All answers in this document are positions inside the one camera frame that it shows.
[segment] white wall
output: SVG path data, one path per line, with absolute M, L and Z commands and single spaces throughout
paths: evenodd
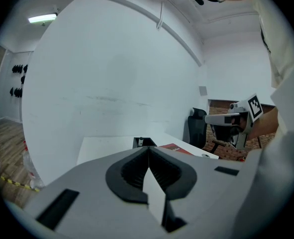
M 260 32 L 208 39 L 203 50 L 209 99 L 240 101 L 257 93 L 261 103 L 274 105 L 271 67 Z
M 198 75 L 198 85 L 207 88 L 208 80 L 207 80 L 207 65 L 202 65 L 199 69 Z M 203 107 L 202 109 L 206 111 L 208 114 L 209 112 L 209 103 L 208 103 L 208 95 L 201 96 L 200 98 L 200 105 Z
M 45 184 L 76 165 L 84 136 L 166 131 L 201 108 L 198 65 L 166 30 L 110 0 L 75 0 L 29 65 L 23 127 Z
M 162 0 L 113 0 L 124 4 L 140 13 L 148 16 L 156 22 L 160 20 Z M 202 64 L 202 50 L 198 34 L 192 28 L 186 18 L 169 2 L 163 8 L 163 27 L 166 28 L 193 56 L 198 65 Z
M 6 116 L 6 100 L 8 99 L 8 96 L 10 96 L 9 91 L 12 88 L 12 86 L 8 86 L 7 82 L 7 72 L 9 70 L 12 58 L 13 53 L 7 50 L 0 67 L 0 119 Z
M 0 28 L 0 45 L 11 52 L 16 50 L 18 34 L 13 27 L 11 21 L 6 21 Z
M 6 51 L 3 64 L 0 68 L 0 119 L 6 118 L 16 122 L 21 122 L 21 102 L 22 98 L 17 98 L 13 94 L 10 95 L 9 91 L 13 87 L 24 88 L 21 84 L 22 73 L 13 73 L 12 68 L 14 65 L 23 65 L 29 63 L 33 52 L 24 52 L 13 54 L 10 51 Z
M 34 51 L 39 40 L 42 38 L 48 25 L 42 26 L 40 24 L 28 26 L 28 30 L 23 29 L 18 34 L 18 41 L 16 43 L 15 52 L 29 52 Z

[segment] caution tape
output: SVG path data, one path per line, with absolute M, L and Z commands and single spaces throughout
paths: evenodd
M 40 190 L 39 189 L 32 189 L 30 186 L 26 185 L 26 184 L 21 184 L 19 182 L 16 182 L 16 181 L 12 181 L 10 179 L 7 179 L 5 178 L 4 176 L 0 176 L 0 178 L 3 180 L 3 181 L 6 181 L 7 183 L 10 183 L 10 184 L 13 184 L 17 187 L 21 187 L 21 188 L 24 188 L 24 189 L 29 189 L 29 190 L 32 190 L 32 191 L 36 191 L 36 192 L 39 192 Z

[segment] white cable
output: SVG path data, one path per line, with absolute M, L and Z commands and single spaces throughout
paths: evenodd
M 162 23 L 163 23 L 163 9 L 164 9 L 164 6 L 165 6 L 165 1 L 166 0 L 162 0 L 161 2 L 161 11 L 160 11 L 160 20 L 157 24 L 157 30 L 160 31 L 160 28 L 162 27 Z

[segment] red book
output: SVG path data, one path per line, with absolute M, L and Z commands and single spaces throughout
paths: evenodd
M 185 149 L 182 149 L 181 147 L 175 145 L 174 143 L 170 143 L 168 145 L 163 145 L 163 146 L 159 146 L 159 147 L 162 147 L 165 149 L 170 149 L 170 150 L 177 151 L 177 152 L 181 152 L 181 153 L 188 154 L 188 155 L 192 155 L 190 152 L 186 151 Z

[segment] plastic bag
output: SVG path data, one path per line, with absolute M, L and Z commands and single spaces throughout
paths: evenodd
M 28 152 L 28 149 L 27 149 L 26 141 L 24 141 L 24 145 L 25 145 L 25 151 L 23 152 L 23 165 L 28 172 L 29 178 L 31 179 L 30 187 L 32 189 L 43 188 L 45 185 L 44 185 L 43 181 L 41 180 L 41 178 L 39 177 L 39 175 L 33 165 L 32 159 L 31 159 L 29 152 Z

